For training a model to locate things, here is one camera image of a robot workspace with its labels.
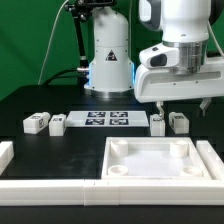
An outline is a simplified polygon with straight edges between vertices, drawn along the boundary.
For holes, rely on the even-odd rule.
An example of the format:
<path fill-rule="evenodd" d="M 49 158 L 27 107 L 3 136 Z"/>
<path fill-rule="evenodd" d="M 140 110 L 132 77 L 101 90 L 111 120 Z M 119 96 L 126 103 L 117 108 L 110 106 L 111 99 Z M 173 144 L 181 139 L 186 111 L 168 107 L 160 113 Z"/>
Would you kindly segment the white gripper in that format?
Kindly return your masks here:
<path fill-rule="evenodd" d="M 207 97 L 224 96 L 224 59 L 208 58 L 198 73 L 176 75 L 170 69 L 147 69 L 140 65 L 136 71 L 134 95 L 141 102 L 156 102 L 159 116 L 164 119 L 162 101 L 204 98 L 202 115 L 211 104 Z"/>

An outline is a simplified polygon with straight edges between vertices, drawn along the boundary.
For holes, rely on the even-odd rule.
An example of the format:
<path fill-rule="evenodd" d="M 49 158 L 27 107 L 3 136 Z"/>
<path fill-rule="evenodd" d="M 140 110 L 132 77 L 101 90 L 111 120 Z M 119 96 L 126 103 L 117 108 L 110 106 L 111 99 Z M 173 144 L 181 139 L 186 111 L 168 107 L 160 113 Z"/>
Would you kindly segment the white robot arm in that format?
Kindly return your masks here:
<path fill-rule="evenodd" d="M 224 0 L 139 0 L 139 20 L 162 41 L 139 54 L 134 69 L 127 52 L 127 22 L 109 4 L 94 10 L 95 57 L 86 90 L 110 98 L 132 90 L 141 103 L 200 98 L 201 110 L 224 96 L 224 54 L 209 58 L 211 25 L 224 11 Z"/>

